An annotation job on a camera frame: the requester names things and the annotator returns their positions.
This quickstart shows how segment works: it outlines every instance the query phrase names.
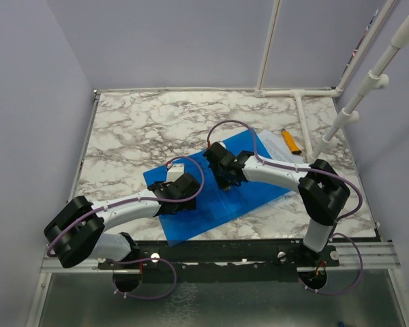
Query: glass panel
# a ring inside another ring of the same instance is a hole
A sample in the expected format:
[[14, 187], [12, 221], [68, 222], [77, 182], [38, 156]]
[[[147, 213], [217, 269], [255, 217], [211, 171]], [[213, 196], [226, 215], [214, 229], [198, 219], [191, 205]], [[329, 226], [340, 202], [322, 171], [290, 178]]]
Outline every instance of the glass panel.
[[[356, 272], [329, 272], [324, 289], [338, 290]], [[149, 294], [168, 285], [145, 285]], [[299, 283], [180, 283], [163, 300], [113, 294], [111, 274], [52, 276], [42, 327], [63, 326], [404, 326], [386, 270], [366, 271], [344, 296], [319, 296]]]

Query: white bracket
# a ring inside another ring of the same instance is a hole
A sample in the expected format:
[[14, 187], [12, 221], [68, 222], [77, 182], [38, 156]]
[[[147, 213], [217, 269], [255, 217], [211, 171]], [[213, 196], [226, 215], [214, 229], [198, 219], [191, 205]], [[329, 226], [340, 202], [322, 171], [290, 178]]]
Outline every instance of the white bracket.
[[333, 121], [333, 126], [336, 128], [342, 128], [346, 123], [356, 123], [359, 120], [359, 113], [357, 111], [351, 114], [346, 113], [345, 108], [342, 108], [341, 112]]
[[386, 74], [382, 74], [380, 76], [375, 76], [372, 74], [370, 70], [368, 74], [363, 79], [361, 86], [357, 93], [361, 97], [365, 97], [371, 90], [376, 89], [385, 89], [389, 85], [389, 77]]
[[254, 89], [254, 96], [255, 97], [265, 97], [265, 90], [264, 89]]

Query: white pvc pipe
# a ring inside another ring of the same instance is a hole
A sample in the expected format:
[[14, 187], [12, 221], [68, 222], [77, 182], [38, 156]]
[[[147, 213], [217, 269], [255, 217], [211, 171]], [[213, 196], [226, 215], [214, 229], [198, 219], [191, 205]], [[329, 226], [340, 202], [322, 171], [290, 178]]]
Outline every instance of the white pvc pipe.
[[303, 139], [305, 141], [306, 157], [309, 160], [312, 157], [312, 143], [309, 136], [309, 129], [307, 128], [307, 121], [305, 111], [303, 109], [303, 102], [301, 101], [301, 95], [299, 93], [294, 94], [297, 110], [299, 111], [299, 119], [301, 124], [301, 132], [303, 133]]
[[257, 91], [262, 90], [262, 85], [265, 78], [265, 71], [267, 69], [269, 53], [271, 51], [271, 46], [273, 45], [275, 27], [277, 25], [277, 19], [279, 17], [279, 12], [281, 8], [281, 2], [282, 0], [274, 0], [273, 11], [271, 12], [270, 24], [268, 26], [267, 40], [265, 42], [264, 53], [262, 55], [262, 62], [260, 63], [258, 83], [256, 84]]
[[379, 76], [399, 50], [400, 49], [396, 49], [389, 44], [388, 48], [382, 54], [381, 58], [377, 60], [376, 65], [372, 69], [372, 74], [374, 76]]
[[391, 8], [394, 6], [396, 0], [388, 0], [381, 11], [378, 13], [373, 25], [371, 28], [368, 30], [367, 35], [361, 42], [361, 45], [359, 46], [358, 50], [356, 51], [355, 56], [353, 57], [353, 60], [351, 60], [350, 65], [347, 67], [346, 71], [344, 72], [344, 75], [342, 76], [338, 86], [336, 87], [337, 90], [343, 91], [344, 87], [350, 78], [352, 72], [356, 68], [357, 64], [361, 60], [363, 54], [365, 53], [367, 47], [371, 44], [371, 41], [373, 40], [374, 36], [377, 34], [378, 30], [380, 29], [380, 26], [384, 22], [385, 18], [388, 16], [389, 12], [391, 11]]
[[[265, 90], [264, 95], [266, 97], [292, 97], [293, 90], [275, 90], [267, 91]], [[336, 90], [298, 90], [306, 97], [337, 97], [339, 94]]]
[[[351, 114], [353, 110], [358, 106], [361, 100], [367, 95], [373, 88], [373, 84], [366, 83], [367, 78], [373, 76], [374, 78], [380, 78], [383, 71], [388, 67], [389, 63], [392, 61], [394, 56], [398, 51], [403, 48], [409, 42], [409, 15], [400, 25], [399, 29], [395, 32], [394, 36], [391, 39], [391, 43], [388, 48], [385, 50], [383, 55], [379, 58], [374, 68], [368, 73], [368, 75], [361, 81], [358, 91], [352, 96], [347, 106], [344, 108], [346, 114]], [[333, 120], [333, 125], [328, 130], [326, 135], [324, 135], [320, 142], [318, 143], [315, 151], [312, 154], [312, 158], [317, 158], [317, 156], [327, 147], [327, 144], [330, 143], [331, 138], [339, 130], [337, 127], [337, 118]]]

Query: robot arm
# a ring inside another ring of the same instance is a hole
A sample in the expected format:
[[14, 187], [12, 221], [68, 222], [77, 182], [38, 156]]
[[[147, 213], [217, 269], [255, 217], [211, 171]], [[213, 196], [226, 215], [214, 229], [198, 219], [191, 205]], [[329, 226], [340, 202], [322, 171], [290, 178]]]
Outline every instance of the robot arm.
[[90, 203], [86, 197], [78, 196], [47, 225], [44, 235], [52, 243], [77, 218], [101, 207], [103, 210], [90, 214], [82, 223], [66, 232], [53, 249], [64, 268], [73, 267], [87, 258], [123, 260], [138, 250], [136, 243], [126, 233], [112, 235], [104, 231], [140, 218], [194, 210], [195, 198], [184, 202], [163, 200], [186, 199], [194, 195], [199, 186], [200, 183], [191, 174], [184, 173], [173, 182], [156, 182], [137, 194], [116, 200]]
[[213, 143], [203, 156], [209, 162], [220, 189], [227, 190], [231, 186], [241, 185], [241, 182], [251, 181], [273, 184], [299, 193], [311, 218], [303, 245], [314, 253], [324, 249], [335, 220], [350, 196], [350, 190], [342, 181], [303, 169], [314, 168], [337, 175], [326, 161], [317, 159], [312, 165], [294, 165], [266, 159], [267, 162], [292, 166], [294, 170], [276, 168], [263, 164], [252, 152], [241, 151], [234, 156], [219, 142]]

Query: pipe fitting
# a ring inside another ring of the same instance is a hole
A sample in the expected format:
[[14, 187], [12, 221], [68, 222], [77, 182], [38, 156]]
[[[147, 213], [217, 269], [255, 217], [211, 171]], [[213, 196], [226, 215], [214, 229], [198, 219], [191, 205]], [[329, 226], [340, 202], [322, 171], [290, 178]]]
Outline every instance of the pipe fitting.
[[403, 48], [409, 42], [409, 16], [395, 32], [391, 39], [391, 45], [396, 49]]
[[264, 89], [254, 89], [254, 96], [255, 97], [265, 97], [265, 90]]
[[359, 120], [359, 113], [353, 111], [351, 114], [346, 113], [345, 108], [342, 108], [341, 112], [333, 121], [333, 126], [336, 128], [343, 128], [346, 123], [355, 123]]
[[373, 89], [385, 89], [389, 84], [389, 77], [385, 74], [376, 76], [370, 70], [367, 75], [365, 75], [361, 86], [357, 93], [361, 97], [365, 97]]

